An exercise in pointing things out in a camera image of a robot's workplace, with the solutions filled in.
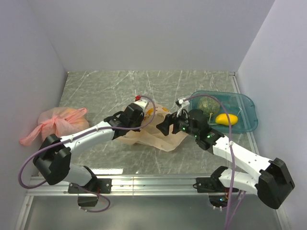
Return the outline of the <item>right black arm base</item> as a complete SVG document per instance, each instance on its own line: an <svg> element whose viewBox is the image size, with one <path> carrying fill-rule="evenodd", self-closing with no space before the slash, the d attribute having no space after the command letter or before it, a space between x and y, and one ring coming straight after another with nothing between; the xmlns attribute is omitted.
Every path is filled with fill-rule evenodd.
<svg viewBox="0 0 307 230"><path fill-rule="evenodd" d="M197 193L209 194L209 202L213 208L225 209L228 205L229 188L224 187L217 179L211 177L198 177L192 185Z"/></svg>

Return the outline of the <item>orange plastic bag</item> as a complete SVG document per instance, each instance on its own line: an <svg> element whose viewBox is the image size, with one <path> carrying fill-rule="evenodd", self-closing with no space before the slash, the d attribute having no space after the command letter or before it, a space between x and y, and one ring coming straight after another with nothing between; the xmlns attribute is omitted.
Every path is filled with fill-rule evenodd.
<svg viewBox="0 0 307 230"><path fill-rule="evenodd" d="M125 136L119 137L118 140L124 144L142 144L166 152L176 149L188 135L184 132L178 132L177 134L169 133L168 136L163 135L156 128L156 125L164 121L165 116L169 114L169 110L158 104L155 107L156 109L154 110L152 103L149 103L145 110L142 125L147 124L153 118L153 121L148 126L141 129L140 132L129 131Z"/></svg>

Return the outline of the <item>yellow mango fruit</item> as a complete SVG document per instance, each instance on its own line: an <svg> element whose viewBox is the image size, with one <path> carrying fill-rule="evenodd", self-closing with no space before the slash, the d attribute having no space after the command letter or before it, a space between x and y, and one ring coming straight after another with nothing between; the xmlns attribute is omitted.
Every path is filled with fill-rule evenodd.
<svg viewBox="0 0 307 230"><path fill-rule="evenodd" d="M233 114L219 114L216 118L215 118L215 122L219 125L224 125L224 126L228 126L230 125L235 125L238 123L238 117L236 115Z"/></svg>

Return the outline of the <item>green netted melon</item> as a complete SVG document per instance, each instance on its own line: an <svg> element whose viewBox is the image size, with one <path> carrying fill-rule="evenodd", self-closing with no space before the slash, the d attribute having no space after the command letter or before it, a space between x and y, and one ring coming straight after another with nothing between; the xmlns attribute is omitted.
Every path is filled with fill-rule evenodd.
<svg viewBox="0 0 307 230"><path fill-rule="evenodd" d="M220 105L217 101L210 97L201 97L197 108L202 110L203 114L207 117L209 125L217 125L217 123L213 121L220 110Z"/></svg>

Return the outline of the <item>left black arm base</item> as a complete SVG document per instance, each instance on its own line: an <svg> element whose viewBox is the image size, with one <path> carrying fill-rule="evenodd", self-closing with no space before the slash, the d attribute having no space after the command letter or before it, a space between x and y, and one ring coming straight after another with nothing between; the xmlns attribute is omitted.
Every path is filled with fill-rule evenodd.
<svg viewBox="0 0 307 230"><path fill-rule="evenodd" d="M110 194L111 186L110 178L94 179L85 186L70 183L68 193L78 195L77 202L80 207L95 207L99 201L98 194Z"/></svg>

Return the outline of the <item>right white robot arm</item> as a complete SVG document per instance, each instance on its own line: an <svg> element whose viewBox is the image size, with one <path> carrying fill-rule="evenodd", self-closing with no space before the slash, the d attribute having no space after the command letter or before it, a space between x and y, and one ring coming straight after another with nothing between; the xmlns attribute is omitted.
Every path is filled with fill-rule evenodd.
<svg viewBox="0 0 307 230"><path fill-rule="evenodd" d="M241 172L233 172L226 166L220 166L210 177L198 177L193 185L198 193L221 193L232 187L235 192L243 190L257 195L266 206L278 209L295 188L283 160L270 160L231 142L227 136L209 126L202 110L168 114L156 127L165 136L185 132L195 138L202 150L234 162L242 169Z"/></svg>

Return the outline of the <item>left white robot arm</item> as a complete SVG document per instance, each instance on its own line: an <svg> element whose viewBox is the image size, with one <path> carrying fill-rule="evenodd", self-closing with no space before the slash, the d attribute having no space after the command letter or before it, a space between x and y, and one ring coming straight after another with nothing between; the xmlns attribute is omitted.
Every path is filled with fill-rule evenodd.
<svg viewBox="0 0 307 230"><path fill-rule="evenodd" d="M50 135L45 139L41 148L51 147L34 157L33 164L43 175L49 185L66 181L80 186L93 183L95 175L87 166L71 163L74 155L85 150L126 135L130 130L139 131L148 106L147 100L139 100L129 104L124 111L105 118L97 125L84 131L58 138Z"/></svg>

